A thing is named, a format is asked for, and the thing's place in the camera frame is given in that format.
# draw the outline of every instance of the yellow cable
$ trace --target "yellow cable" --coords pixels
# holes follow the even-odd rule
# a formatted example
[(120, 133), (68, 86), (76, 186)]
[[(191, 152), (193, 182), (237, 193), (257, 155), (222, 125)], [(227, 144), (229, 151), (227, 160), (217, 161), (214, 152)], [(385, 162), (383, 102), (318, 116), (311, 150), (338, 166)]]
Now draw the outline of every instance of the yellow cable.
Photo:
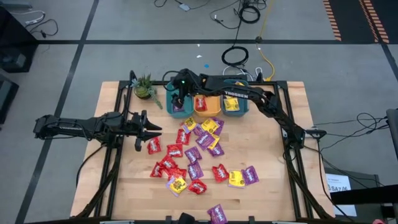
[[(264, 22), (262, 23), (262, 27), (261, 27), (261, 31), (260, 31), (259, 37), (262, 36), (262, 33), (264, 32), (264, 29), (266, 28), (267, 17), (268, 17), (269, 12), (271, 11), (271, 6), (272, 6), (273, 3), (274, 3), (274, 0), (271, 0), (271, 2), (269, 3), (269, 5), (267, 6), (267, 11), (266, 11), (266, 13), (265, 13), (265, 15), (264, 15)], [(271, 78), (275, 75), (275, 67), (274, 67), (274, 65), (267, 59), (267, 57), (262, 53), (262, 51), (261, 51), (261, 49), (259, 48), (258, 44), (256, 44), (256, 47), (257, 47), (258, 51), (260, 52), (261, 57), (269, 64), (269, 66), (271, 66), (271, 69), (272, 69), (271, 75), (270, 75), (269, 77), (265, 78), (264, 81), (266, 81), (266, 82), (271, 81)]]

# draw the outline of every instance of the white paper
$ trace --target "white paper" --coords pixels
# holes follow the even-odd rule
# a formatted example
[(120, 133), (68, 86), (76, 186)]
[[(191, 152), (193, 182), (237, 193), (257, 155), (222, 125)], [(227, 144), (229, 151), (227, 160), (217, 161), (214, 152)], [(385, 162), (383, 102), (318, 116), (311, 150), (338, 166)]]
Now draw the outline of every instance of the white paper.
[[(349, 178), (346, 175), (326, 174), (329, 192), (351, 190)], [(356, 217), (355, 205), (337, 205), (345, 214)], [(336, 215), (343, 215), (336, 207), (333, 207)]]

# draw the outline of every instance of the yellow candy wrapper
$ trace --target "yellow candy wrapper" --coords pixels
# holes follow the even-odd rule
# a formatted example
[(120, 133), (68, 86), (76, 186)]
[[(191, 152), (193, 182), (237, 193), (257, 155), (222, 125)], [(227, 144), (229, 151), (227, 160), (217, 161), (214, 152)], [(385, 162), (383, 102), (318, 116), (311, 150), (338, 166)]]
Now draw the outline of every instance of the yellow candy wrapper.
[(209, 149), (213, 150), (214, 147), (216, 147), (218, 141), (220, 140), (220, 137), (218, 137), (215, 134), (211, 134), (213, 136), (213, 138), (215, 139), (215, 141), (208, 147)]
[(230, 187), (244, 188), (244, 179), (242, 172), (234, 170), (229, 172), (229, 184)]
[(189, 117), (184, 121), (181, 127), (185, 131), (185, 133), (190, 133), (192, 130), (195, 129), (197, 125), (198, 123), (196, 123), (196, 121), (192, 117)]
[(201, 128), (205, 131), (208, 131), (210, 134), (213, 134), (219, 127), (219, 124), (217, 124), (211, 118), (207, 119), (205, 122), (203, 122), (203, 124), (201, 124)]
[(239, 111), (239, 103), (236, 97), (224, 99), (224, 105), (226, 111)]
[(187, 188), (186, 181), (182, 178), (172, 177), (166, 184), (166, 187), (171, 190), (171, 192), (178, 197), (180, 193)]

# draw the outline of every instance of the white cable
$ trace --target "white cable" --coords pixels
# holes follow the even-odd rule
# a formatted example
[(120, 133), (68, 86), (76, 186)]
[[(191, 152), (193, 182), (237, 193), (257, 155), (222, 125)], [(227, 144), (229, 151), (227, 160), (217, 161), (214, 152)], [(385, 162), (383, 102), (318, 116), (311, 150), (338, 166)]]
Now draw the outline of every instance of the white cable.
[(44, 19), (44, 16), (45, 16), (45, 12), (44, 11), (36, 10), (36, 11), (22, 12), (22, 13), (20, 13), (20, 12), (10, 12), (10, 13), (13, 14), (13, 15), (27, 15), (27, 14), (32, 14), (32, 13), (36, 13), (36, 12), (41, 12), (42, 16), (40, 16), (37, 19), (33, 19), (31, 21), (25, 21), (26, 25), (32, 25), (32, 24), (36, 24), (36, 23), (40, 22), (42, 19)]
[[(224, 68), (224, 70), (223, 70), (223, 75), (225, 75), (225, 71), (226, 71), (229, 67), (230, 67), (230, 65), (228, 65), (227, 67)], [(244, 72), (242, 68), (239, 68), (239, 67), (236, 67), (236, 68), (238, 68), (238, 69), (241, 71), (241, 73), (238, 73), (238, 74), (236, 74), (236, 75), (249, 75), (250, 79), (251, 79), (252, 81), (254, 81), (253, 76), (252, 76), (250, 73)]]

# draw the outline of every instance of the plant pot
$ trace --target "plant pot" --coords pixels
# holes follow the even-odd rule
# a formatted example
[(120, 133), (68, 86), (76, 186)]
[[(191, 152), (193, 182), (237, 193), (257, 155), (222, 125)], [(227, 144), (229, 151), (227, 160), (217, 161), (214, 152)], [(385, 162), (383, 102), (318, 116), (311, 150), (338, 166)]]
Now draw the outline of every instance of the plant pot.
[(150, 94), (148, 89), (143, 86), (138, 86), (134, 89), (134, 94), (142, 100), (148, 100), (150, 98)]

